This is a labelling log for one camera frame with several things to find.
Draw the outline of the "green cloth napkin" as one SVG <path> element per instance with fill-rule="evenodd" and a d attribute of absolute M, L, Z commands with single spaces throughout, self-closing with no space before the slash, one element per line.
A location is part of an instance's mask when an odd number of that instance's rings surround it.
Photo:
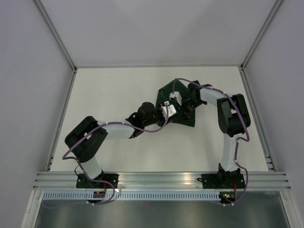
<path fill-rule="evenodd" d="M 171 105 L 174 105 L 177 113 L 172 117 L 169 117 L 169 123 L 182 124 L 189 127 L 195 126 L 195 110 L 190 110 L 185 107 L 184 104 L 191 98 L 189 89 L 180 81 L 175 83 L 174 92 L 179 92 L 182 99 L 183 106 L 179 106 L 176 100 L 170 101 L 170 93 L 172 92 L 173 81 L 159 89 L 156 99 L 156 108 L 164 106 L 164 102 L 169 101 Z"/>

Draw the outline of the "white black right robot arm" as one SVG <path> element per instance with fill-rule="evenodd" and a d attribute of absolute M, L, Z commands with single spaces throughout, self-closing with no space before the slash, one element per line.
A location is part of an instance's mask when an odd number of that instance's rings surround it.
<path fill-rule="evenodd" d="M 237 160 L 240 141 L 249 142 L 248 127 L 251 119 L 242 94 L 229 95 L 213 86 L 200 85 L 198 81 L 187 80 L 192 98 L 184 102 L 191 110 L 200 104 L 211 104 L 217 108 L 218 125 L 223 133 L 223 154 L 218 171 L 201 174 L 197 181 L 204 189 L 246 189 L 248 170 Z"/>

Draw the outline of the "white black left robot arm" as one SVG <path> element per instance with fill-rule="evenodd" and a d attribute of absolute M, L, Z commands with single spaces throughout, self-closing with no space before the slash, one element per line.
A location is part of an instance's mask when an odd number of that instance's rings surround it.
<path fill-rule="evenodd" d="M 105 174 L 95 155 L 102 143 L 112 139 L 134 139 L 142 133 L 149 133 L 147 126 L 158 125 L 153 132 L 159 132 L 169 123 L 170 110 L 168 101 L 155 107 L 152 103 L 143 103 L 137 112 L 120 122 L 99 122 L 92 116 L 84 118 L 65 138 L 68 151 L 62 156 L 65 160 L 74 160 L 82 173 L 77 176 L 78 189 L 116 188 L 117 177 Z"/>

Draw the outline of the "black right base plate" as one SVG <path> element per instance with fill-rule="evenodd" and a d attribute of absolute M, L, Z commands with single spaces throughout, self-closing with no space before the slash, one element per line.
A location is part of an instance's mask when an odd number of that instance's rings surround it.
<path fill-rule="evenodd" d="M 244 189 L 245 180 L 242 174 L 237 176 L 223 176 L 217 174 L 202 174 L 198 181 L 204 189 Z"/>

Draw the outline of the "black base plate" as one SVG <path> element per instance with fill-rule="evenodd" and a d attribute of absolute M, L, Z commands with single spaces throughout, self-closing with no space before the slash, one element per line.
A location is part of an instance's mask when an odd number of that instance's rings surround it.
<path fill-rule="evenodd" d="M 89 180 L 84 174 L 79 174 L 76 182 L 77 189 L 110 189 L 112 184 L 117 188 L 119 182 L 119 174 L 102 173 L 94 181 Z"/>
<path fill-rule="evenodd" d="M 198 181 L 204 189 L 244 189 L 245 180 L 242 174 L 237 176 L 223 176 L 217 174 L 202 174 Z"/>

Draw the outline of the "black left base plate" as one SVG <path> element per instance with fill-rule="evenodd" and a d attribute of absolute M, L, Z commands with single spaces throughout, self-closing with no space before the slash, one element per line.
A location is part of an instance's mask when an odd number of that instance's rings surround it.
<path fill-rule="evenodd" d="M 84 174 L 79 174 L 76 182 L 77 189 L 110 189 L 112 184 L 117 188 L 119 182 L 119 174 L 102 173 L 94 181 L 89 180 Z"/>

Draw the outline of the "aluminium frame rail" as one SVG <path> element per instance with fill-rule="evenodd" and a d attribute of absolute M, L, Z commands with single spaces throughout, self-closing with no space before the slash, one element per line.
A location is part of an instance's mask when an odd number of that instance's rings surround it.
<path fill-rule="evenodd" d="M 199 172 L 119 172 L 119 190 L 203 190 L 197 181 Z M 68 171 L 44 171 L 35 176 L 33 190 L 76 190 L 77 176 Z M 291 190 L 284 172 L 254 171 L 248 173 L 248 191 Z"/>

